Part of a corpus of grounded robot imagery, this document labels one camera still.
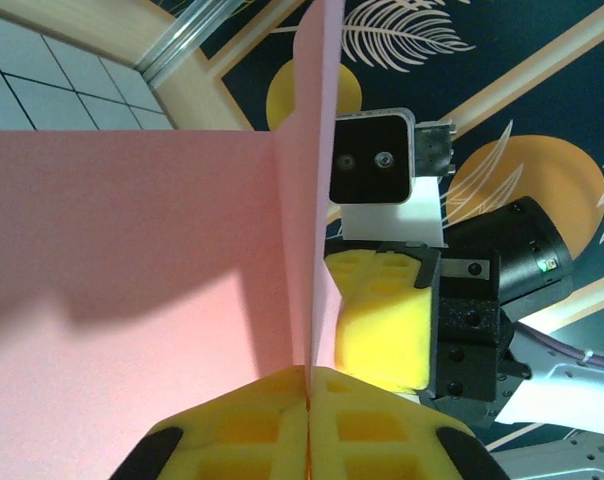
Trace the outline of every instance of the pink cardboard divider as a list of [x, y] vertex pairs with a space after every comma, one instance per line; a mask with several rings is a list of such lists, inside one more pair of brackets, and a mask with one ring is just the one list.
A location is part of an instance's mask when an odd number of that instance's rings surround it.
[[281, 132], [0, 132], [0, 479], [108, 478], [155, 422], [311, 362], [341, 5], [307, 13]]

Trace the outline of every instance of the pink folded paper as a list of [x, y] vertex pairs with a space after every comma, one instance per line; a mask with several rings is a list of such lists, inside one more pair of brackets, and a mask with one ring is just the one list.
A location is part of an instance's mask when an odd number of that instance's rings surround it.
[[307, 12], [275, 133], [0, 133], [0, 479], [107, 478], [162, 418], [332, 365], [342, 3]]

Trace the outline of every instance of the yellow foam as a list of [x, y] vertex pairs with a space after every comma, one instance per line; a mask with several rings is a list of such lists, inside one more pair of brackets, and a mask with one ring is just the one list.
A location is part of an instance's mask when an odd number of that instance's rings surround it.
[[461, 480], [436, 430], [461, 422], [328, 368], [315, 368], [314, 480]]
[[429, 384], [432, 289], [413, 285], [421, 262], [397, 253], [350, 250], [326, 264], [344, 300], [336, 367], [394, 392]]
[[158, 480], [307, 478], [304, 367], [292, 367], [167, 418], [184, 431]]

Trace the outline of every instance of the camera lens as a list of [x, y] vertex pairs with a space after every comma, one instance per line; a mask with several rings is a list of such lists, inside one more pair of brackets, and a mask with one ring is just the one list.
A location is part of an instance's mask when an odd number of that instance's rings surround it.
[[390, 168], [393, 163], [395, 163], [395, 160], [389, 152], [380, 152], [375, 156], [375, 164], [379, 168]]
[[340, 155], [336, 163], [340, 170], [352, 170], [355, 167], [355, 158], [353, 155]]

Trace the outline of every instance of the tiled wall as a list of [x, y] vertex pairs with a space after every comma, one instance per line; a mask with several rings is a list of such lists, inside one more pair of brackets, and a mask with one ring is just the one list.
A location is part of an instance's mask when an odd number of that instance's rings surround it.
[[0, 130], [170, 128], [139, 73], [0, 20]]

